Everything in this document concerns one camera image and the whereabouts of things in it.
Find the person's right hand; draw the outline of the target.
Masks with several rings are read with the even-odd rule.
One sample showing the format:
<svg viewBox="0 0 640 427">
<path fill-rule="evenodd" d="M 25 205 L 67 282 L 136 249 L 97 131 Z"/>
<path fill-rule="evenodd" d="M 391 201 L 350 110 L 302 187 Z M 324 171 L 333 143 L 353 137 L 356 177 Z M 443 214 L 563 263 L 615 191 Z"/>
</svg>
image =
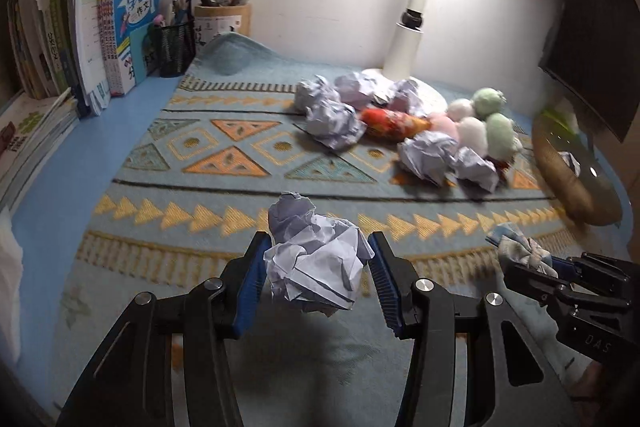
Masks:
<svg viewBox="0 0 640 427">
<path fill-rule="evenodd" d="M 582 373 L 575 384 L 570 386 L 568 395 L 574 402 L 590 403 L 597 400 L 599 379 L 602 374 L 602 365 L 592 361 Z"/>
</svg>

